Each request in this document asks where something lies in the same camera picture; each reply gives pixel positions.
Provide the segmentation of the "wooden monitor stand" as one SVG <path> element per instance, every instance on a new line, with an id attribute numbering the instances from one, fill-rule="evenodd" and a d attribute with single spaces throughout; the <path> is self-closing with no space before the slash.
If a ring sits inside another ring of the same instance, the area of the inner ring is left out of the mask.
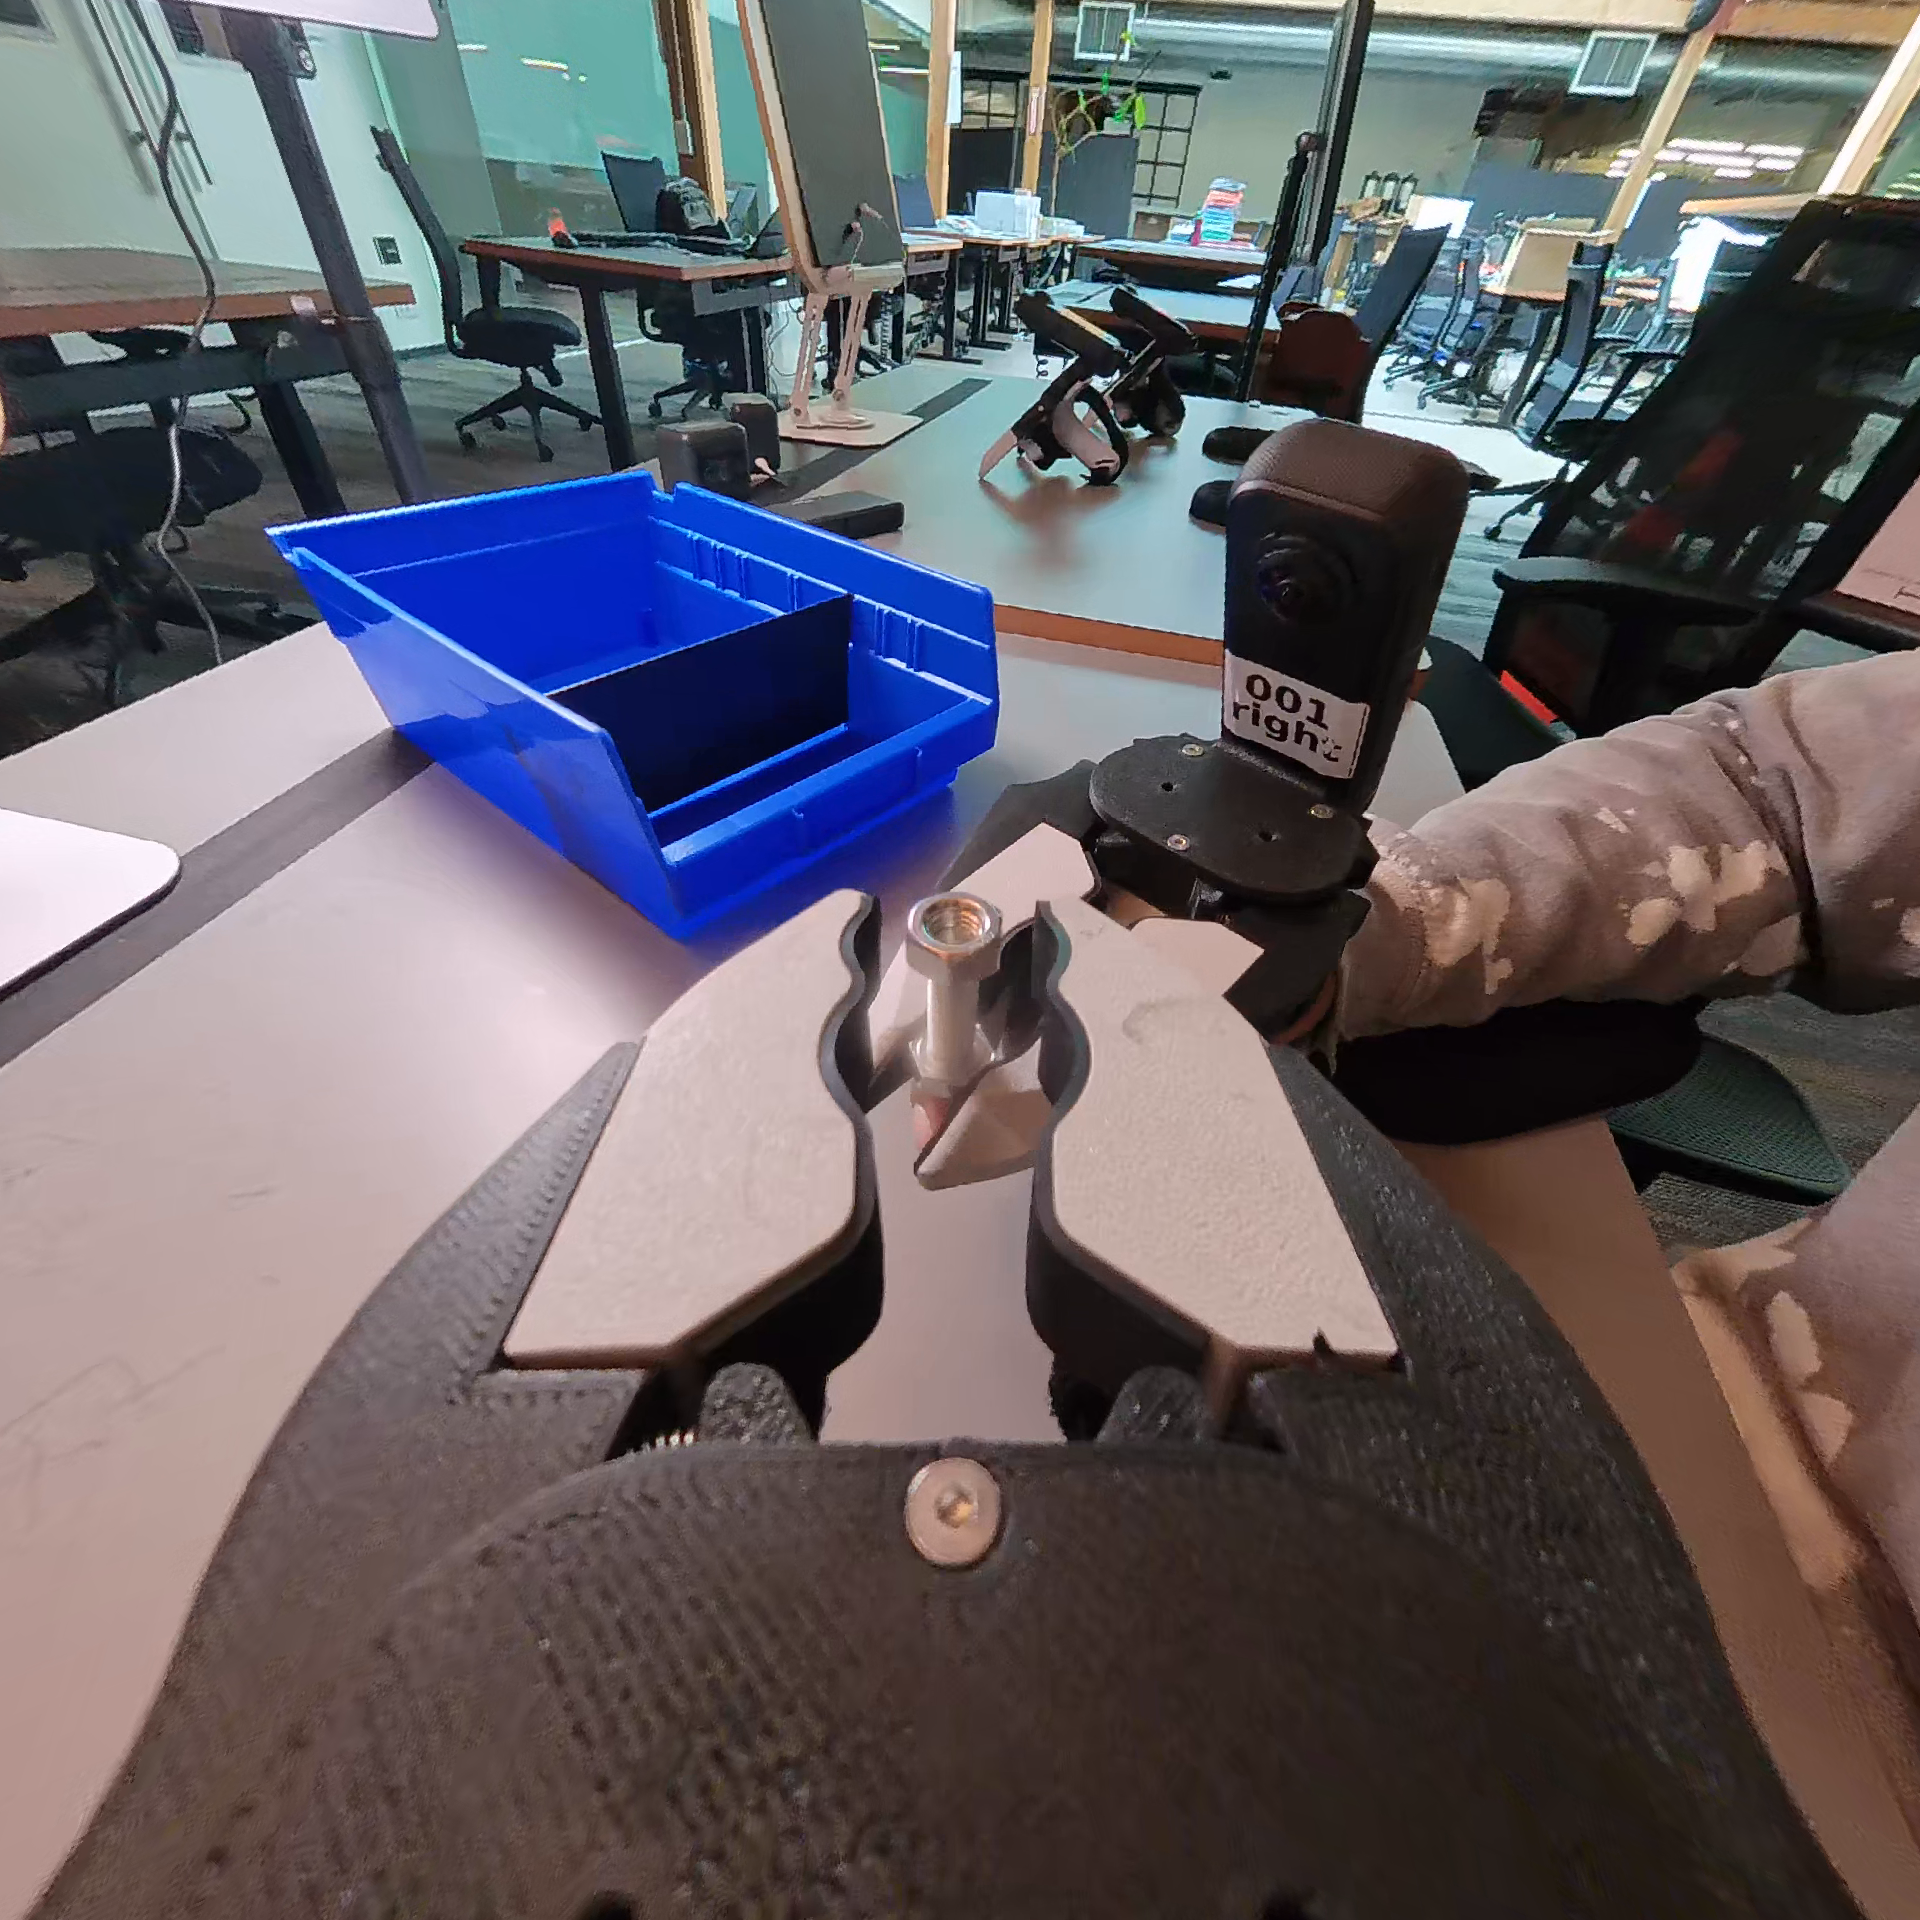
<path id="1" fill-rule="evenodd" d="M 799 365 L 787 408 L 779 414 L 779 438 L 835 448 L 887 448 L 896 443 L 914 433 L 921 421 L 905 414 L 861 413 L 851 392 L 872 299 L 905 289 L 903 262 L 861 263 L 856 258 L 826 267 L 805 231 L 793 233 L 789 250 L 802 289 L 802 314 Z M 839 336 L 833 383 L 828 383 L 826 399 L 816 400 L 826 320 L 835 304 L 848 304 L 848 318 Z"/>

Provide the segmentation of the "black pole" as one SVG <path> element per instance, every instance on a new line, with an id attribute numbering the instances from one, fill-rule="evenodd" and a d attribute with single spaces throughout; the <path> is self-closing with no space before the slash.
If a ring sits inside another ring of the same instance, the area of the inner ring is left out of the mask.
<path id="1" fill-rule="evenodd" d="M 394 343 L 375 315 L 346 216 L 335 192 L 319 134 L 306 112 L 287 35 L 275 16 L 221 10 L 229 49 L 247 69 L 268 119 L 281 167 L 295 195 L 306 241 L 328 286 L 347 371 L 368 408 L 397 502 L 428 498 L 426 456 L 419 442 Z"/>

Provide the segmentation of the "black mesh office chair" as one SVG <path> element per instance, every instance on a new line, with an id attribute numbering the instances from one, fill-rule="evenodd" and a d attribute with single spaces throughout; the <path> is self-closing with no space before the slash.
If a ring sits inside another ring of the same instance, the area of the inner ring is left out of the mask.
<path id="1" fill-rule="evenodd" d="M 1916 200 L 1812 200 L 1544 515 L 1482 670 L 1596 737 L 1757 682 L 1916 480 Z"/>

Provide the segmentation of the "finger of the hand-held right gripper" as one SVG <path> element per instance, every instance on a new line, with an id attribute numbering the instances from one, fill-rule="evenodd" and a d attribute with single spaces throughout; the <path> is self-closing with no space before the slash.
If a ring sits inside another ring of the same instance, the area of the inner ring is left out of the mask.
<path id="1" fill-rule="evenodd" d="M 1032 1162 L 1049 1109 L 1040 1088 L 1040 910 L 1052 903 L 1087 903 L 1095 889 L 1084 849 L 1063 830 L 1040 825 L 949 893 L 995 903 L 1003 939 L 999 969 L 981 981 L 981 1027 L 992 1045 L 992 1063 L 968 1086 L 949 1088 L 952 1123 L 920 1167 L 924 1189 L 995 1183 Z"/>
<path id="2" fill-rule="evenodd" d="M 1148 917 L 1130 927 L 1137 973 L 1171 998 L 1229 998 L 1265 961 L 1265 949 L 1217 921 Z"/>

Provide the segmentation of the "tall dark monitor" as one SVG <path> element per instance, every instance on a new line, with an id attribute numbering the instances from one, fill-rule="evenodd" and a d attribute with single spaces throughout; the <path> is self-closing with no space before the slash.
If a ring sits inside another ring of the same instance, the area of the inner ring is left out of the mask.
<path id="1" fill-rule="evenodd" d="M 807 283 L 898 282 L 905 242 L 859 3 L 740 3 L 762 139 Z"/>

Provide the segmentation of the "green plant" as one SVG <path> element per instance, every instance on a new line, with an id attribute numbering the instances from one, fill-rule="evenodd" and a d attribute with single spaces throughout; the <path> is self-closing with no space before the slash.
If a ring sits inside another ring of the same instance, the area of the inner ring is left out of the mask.
<path id="1" fill-rule="evenodd" d="M 1105 65 L 1088 74 L 1055 75 L 1048 83 L 1048 130 L 1059 157 L 1076 153 L 1095 138 L 1137 138 L 1145 119 L 1145 89 L 1131 69 Z"/>

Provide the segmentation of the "dark green chair seat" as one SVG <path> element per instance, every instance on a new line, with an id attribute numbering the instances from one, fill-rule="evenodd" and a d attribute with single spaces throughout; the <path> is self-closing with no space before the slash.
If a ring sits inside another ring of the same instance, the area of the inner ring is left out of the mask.
<path id="1" fill-rule="evenodd" d="M 1855 1181 L 1785 1073 L 1716 1035 L 1701 1041 L 1679 1085 L 1611 1111 L 1608 1126 L 1642 1191 L 1674 1178 L 1818 1207 Z"/>

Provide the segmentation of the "black slim monitor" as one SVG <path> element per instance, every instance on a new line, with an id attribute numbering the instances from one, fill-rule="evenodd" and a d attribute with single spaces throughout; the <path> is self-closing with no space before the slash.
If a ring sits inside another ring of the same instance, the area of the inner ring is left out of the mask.
<path id="1" fill-rule="evenodd" d="M 1320 130 L 1305 130 L 1297 138 L 1291 157 L 1287 159 L 1281 203 L 1271 224 L 1271 233 L 1267 238 L 1265 266 L 1259 271 L 1250 314 L 1242 335 L 1240 365 L 1234 378 L 1236 400 L 1250 400 L 1256 395 L 1257 366 L 1259 355 L 1265 350 L 1265 331 L 1269 320 L 1273 318 L 1281 286 L 1291 272 L 1291 263 L 1299 253 L 1303 213 L 1309 201 L 1312 169 L 1320 153 L 1323 152 L 1323 145 L 1327 138 Z"/>

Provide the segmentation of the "white panel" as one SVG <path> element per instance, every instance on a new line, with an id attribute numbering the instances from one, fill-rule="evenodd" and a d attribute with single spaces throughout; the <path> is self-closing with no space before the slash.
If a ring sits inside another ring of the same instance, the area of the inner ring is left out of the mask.
<path id="1" fill-rule="evenodd" d="M 204 3 L 233 16 L 265 16 L 281 24 L 324 25 L 433 42 L 442 35 L 442 7 L 434 3 Z"/>

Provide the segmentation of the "person's right forearm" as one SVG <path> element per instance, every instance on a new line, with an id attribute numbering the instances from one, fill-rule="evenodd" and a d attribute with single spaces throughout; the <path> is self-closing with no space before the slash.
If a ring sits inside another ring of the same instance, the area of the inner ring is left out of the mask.
<path id="1" fill-rule="evenodd" d="M 1333 1031 L 1545 1001 L 1917 1000 L 1917 662 L 1723 691 L 1377 829 Z"/>

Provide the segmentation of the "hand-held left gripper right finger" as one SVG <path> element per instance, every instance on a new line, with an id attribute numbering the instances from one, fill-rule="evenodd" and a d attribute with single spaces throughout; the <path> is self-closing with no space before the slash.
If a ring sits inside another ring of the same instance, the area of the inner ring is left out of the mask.
<path id="1" fill-rule="evenodd" d="M 1100 1395 L 1155 1366 L 1217 1418 L 1250 1376 L 1393 1370 L 1401 1345 L 1312 1152 L 1285 1069 L 1228 998 L 1171 998 L 1091 903 L 1040 910 L 1040 1081 L 1027 1309 Z"/>

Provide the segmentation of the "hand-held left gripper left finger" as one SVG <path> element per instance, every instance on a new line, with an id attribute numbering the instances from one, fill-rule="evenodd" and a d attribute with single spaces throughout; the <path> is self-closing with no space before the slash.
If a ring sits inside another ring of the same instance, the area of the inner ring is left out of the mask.
<path id="1" fill-rule="evenodd" d="M 735 953 L 644 1033 L 505 1362 L 805 1375 L 881 1313 L 874 975 L 881 907 L 839 889 Z"/>

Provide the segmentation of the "wooden top desk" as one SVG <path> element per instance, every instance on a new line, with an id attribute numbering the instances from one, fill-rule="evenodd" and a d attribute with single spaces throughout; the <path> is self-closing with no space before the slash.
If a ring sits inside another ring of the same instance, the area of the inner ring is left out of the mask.
<path id="1" fill-rule="evenodd" d="M 608 303 L 615 296 L 636 293 L 653 304 L 666 282 L 695 283 L 707 289 L 695 296 L 704 314 L 740 315 L 753 327 L 751 393 L 771 393 L 771 362 L 765 349 L 765 312 L 799 293 L 793 258 L 768 256 L 699 256 L 673 245 L 636 247 L 556 247 L 546 238 L 474 237 L 463 241 L 463 253 L 474 258 L 483 296 L 496 296 L 501 275 L 516 271 L 521 278 L 549 286 L 562 286 L 583 303 L 583 336 L 592 371 L 597 414 L 604 424 L 608 467 L 619 473 L 641 463 L 629 418 L 629 399 L 617 360 Z"/>
<path id="2" fill-rule="evenodd" d="M 186 329 L 204 306 L 211 325 L 229 329 L 229 343 L 75 365 L 58 350 L 59 339 Z M 219 262 L 204 272 L 193 256 L 127 247 L 4 250 L 2 339 L 9 435 L 247 393 L 308 519 L 346 515 L 346 498 L 303 386 L 354 374 L 354 349 L 388 349 L 381 325 L 356 327 L 335 312 L 316 271 Z"/>

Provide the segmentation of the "idle hand-held gripper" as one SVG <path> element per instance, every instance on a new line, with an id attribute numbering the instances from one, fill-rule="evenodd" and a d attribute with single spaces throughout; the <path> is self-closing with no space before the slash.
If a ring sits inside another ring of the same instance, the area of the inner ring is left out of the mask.
<path id="1" fill-rule="evenodd" d="M 1197 342 L 1187 325 L 1128 286 L 1111 289 L 1109 314 L 1117 335 L 1137 336 L 1137 345 L 1128 368 L 1106 389 L 1106 408 L 1120 431 L 1173 442 L 1184 426 L 1187 400 L 1171 365 L 1197 355 Z"/>
<path id="2" fill-rule="evenodd" d="M 1021 296 L 1016 314 L 1035 349 L 1063 360 L 1063 371 L 988 448 L 977 479 L 985 485 L 1009 459 L 1034 473 L 1071 463 L 1093 487 L 1115 485 L 1130 465 L 1131 442 L 1100 379 L 1128 371 L 1128 350 L 1087 315 L 1057 306 L 1048 293 Z"/>

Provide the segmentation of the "black bin divider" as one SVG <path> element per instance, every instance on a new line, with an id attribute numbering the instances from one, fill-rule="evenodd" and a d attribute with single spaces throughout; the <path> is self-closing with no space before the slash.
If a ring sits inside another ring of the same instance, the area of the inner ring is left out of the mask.
<path id="1" fill-rule="evenodd" d="M 608 733 L 634 797 L 659 814 L 848 722 L 856 597 L 772 616 L 621 665 L 556 702 Z"/>

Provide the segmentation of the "blue plastic bin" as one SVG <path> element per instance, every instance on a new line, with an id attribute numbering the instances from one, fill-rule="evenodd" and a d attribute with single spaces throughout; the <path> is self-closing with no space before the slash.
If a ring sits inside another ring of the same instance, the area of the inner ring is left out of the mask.
<path id="1" fill-rule="evenodd" d="M 642 470 L 271 531 L 388 726 L 669 937 L 740 921 L 992 747 L 989 593 Z M 848 722 L 666 813 L 556 694 L 856 597 Z"/>

